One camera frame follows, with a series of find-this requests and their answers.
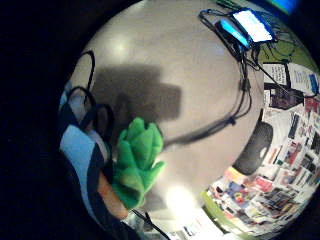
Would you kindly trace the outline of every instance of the desk surface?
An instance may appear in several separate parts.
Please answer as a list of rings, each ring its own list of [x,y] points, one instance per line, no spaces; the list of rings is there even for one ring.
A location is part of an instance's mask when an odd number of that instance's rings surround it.
[[[197,18],[207,8],[221,9],[209,0],[141,1],[112,18],[88,43],[86,49],[96,55],[92,91],[114,108],[116,136],[140,116],[158,123],[170,140],[220,119],[239,100],[236,61]],[[306,63],[305,58],[299,61]],[[86,86],[89,68],[89,60],[82,58],[73,85]],[[247,116],[214,136],[160,155],[167,167],[144,206],[152,217],[173,217],[166,203],[177,187],[200,206],[201,191],[239,156],[263,105],[263,74],[250,70],[249,77],[253,106]]]

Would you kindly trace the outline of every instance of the green glove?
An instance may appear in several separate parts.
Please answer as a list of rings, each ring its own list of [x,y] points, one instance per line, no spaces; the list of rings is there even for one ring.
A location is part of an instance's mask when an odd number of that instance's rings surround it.
[[[164,162],[154,165],[162,147],[163,138],[157,126],[150,123],[146,128],[141,118],[134,119],[128,130],[120,134],[112,187],[127,209],[144,203],[145,194],[164,169]]]

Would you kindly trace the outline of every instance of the mobile phone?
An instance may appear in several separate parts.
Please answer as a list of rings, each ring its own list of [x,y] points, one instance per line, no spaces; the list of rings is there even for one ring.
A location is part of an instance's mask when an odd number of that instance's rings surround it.
[[[250,44],[276,42],[276,36],[269,24],[252,9],[243,8],[230,13],[233,22],[247,36]]]

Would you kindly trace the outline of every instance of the phone screen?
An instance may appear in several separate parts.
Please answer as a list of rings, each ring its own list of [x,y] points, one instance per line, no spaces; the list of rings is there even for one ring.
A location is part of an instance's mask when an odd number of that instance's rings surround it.
[[[253,42],[273,40],[273,36],[266,26],[250,10],[244,10],[233,14],[233,17],[249,34]]]

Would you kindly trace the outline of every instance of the cable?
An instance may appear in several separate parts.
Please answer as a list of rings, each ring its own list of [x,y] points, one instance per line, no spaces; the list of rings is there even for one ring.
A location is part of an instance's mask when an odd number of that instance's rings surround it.
[[[155,225],[150,218],[146,218],[145,216],[143,216],[139,211],[137,210],[132,210],[132,212],[139,218],[141,218],[143,221],[145,221],[146,223],[150,224],[154,229],[156,229],[165,239],[170,240],[170,238],[168,237],[168,235],[162,231],[157,225]]]
[[[87,84],[87,90],[90,91],[91,84],[92,84],[92,77],[93,77],[94,69],[96,67],[96,60],[95,60],[94,52],[92,50],[88,50],[86,52],[83,52],[80,55],[80,58],[83,57],[84,55],[89,55],[91,58],[91,70],[90,70],[89,80],[88,80],[88,84]]]

